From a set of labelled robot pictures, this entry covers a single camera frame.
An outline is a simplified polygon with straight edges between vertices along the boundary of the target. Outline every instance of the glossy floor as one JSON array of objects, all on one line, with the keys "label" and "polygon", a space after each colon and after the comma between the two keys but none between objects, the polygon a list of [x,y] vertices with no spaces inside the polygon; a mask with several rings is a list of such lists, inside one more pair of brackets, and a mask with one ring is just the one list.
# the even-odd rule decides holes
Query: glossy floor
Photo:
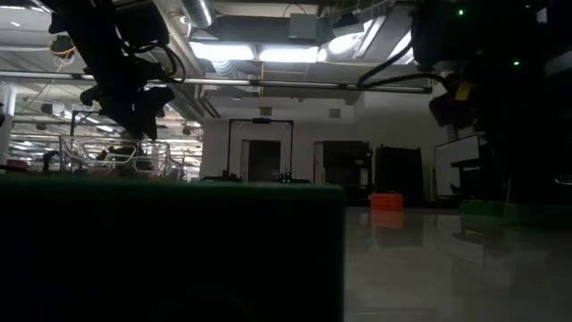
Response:
[{"label": "glossy floor", "polygon": [[349,208],[346,321],[569,321],[572,234]]}]

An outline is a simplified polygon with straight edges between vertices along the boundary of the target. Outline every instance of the ceiling vent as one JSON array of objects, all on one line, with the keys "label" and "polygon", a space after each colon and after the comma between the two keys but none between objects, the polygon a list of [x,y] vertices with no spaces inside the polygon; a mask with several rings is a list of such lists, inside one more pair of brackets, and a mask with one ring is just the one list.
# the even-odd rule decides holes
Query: ceiling vent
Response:
[{"label": "ceiling vent", "polygon": [[260,106],[260,116],[272,116],[272,108],[270,106]]},{"label": "ceiling vent", "polygon": [[341,118],[341,110],[339,108],[330,108],[330,118]]}]

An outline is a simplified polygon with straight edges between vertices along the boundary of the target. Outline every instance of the white wall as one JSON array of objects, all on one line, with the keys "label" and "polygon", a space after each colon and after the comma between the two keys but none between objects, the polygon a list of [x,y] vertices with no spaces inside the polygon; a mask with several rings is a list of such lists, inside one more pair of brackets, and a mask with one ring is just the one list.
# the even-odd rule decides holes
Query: white wall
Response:
[{"label": "white wall", "polygon": [[[314,143],[325,140],[367,140],[375,149],[381,144],[395,148],[421,148],[425,196],[430,198],[430,178],[434,146],[447,141],[447,131],[437,126],[429,111],[432,96],[367,92],[353,107],[351,122],[304,122],[297,120],[294,128],[293,171],[298,178],[312,180],[314,172]],[[313,108],[325,110],[331,100]],[[279,140],[282,143],[281,169],[288,167],[290,158],[290,126],[283,124],[235,123],[231,144],[231,171],[240,171],[242,140]],[[204,124],[204,147],[201,175],[218,175],[226,168],[228,120]]]}]

